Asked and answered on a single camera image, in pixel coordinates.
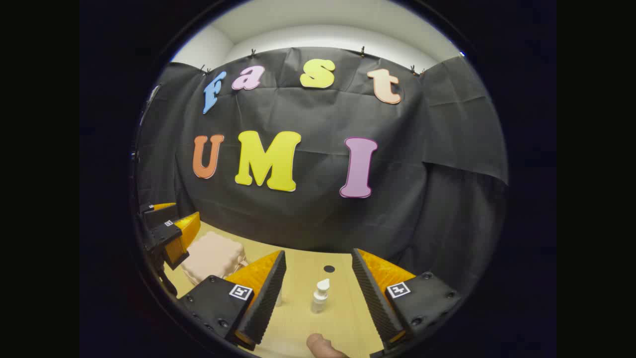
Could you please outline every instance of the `wooden table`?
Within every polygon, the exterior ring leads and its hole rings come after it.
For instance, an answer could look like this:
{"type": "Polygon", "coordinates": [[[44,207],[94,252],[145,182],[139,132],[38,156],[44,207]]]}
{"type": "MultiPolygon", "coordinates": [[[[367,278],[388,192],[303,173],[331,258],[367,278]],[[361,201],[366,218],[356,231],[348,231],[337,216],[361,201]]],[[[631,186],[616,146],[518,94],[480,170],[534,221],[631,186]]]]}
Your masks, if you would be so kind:
{"type": "MultiPolygon", "coordinates": [[[[281,248],[226,233],[204,222],[201,222],[201,229],[195,240],[208,231],[243,244],[249,262],[276,250],[285,250],[287,272],[282,284],[282,304],[274,308],[263,341],[256,345],[254,354],[263,358],[313,358],[305,344],[312,333],[321,333],[331,340],[334,348],[351,358],[368,358],[370,353],[383,349],[351,268],[350,254],[281,248]],[[335,271],[325,272],[326,265],[333,266],[335,271]],[[325,278],[329,278],[331,284],[329,298],[325,310],[314,314],[310,307],[315,285],[325,278]]],[[[172,271],[165,265],[165,272],[177,287],[178,297],[194,288],[180,266],[172,271]]]]}

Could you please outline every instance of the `pink letter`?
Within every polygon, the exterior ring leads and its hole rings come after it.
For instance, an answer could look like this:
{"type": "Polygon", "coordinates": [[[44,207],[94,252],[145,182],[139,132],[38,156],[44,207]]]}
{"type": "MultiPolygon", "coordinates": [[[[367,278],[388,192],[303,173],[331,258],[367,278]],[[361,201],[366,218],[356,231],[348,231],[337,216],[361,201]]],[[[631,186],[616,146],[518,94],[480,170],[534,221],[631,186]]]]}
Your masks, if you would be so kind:
{"type": "Polygon", "coordinates": [[[360,137],[345,139],[345,145],[349,148],[349,172],[347,183],[340,188],[342,197],[369,197],[371,188],[369,181],[369,168],[371,167],[371,154],[378,148],[378,143],[360,137]]]}
{"type": "Polygon", "coordinates": [[[240,73],[243,76],[238,77],[232,83],[232,89],[255,89],[256,87],[258,87],[258,85],[261,84],[260,79],[261,76],[263,76],[263,72],[265,72],[265,68],[263,66],[252,66],[244,69],[240,73]]]}

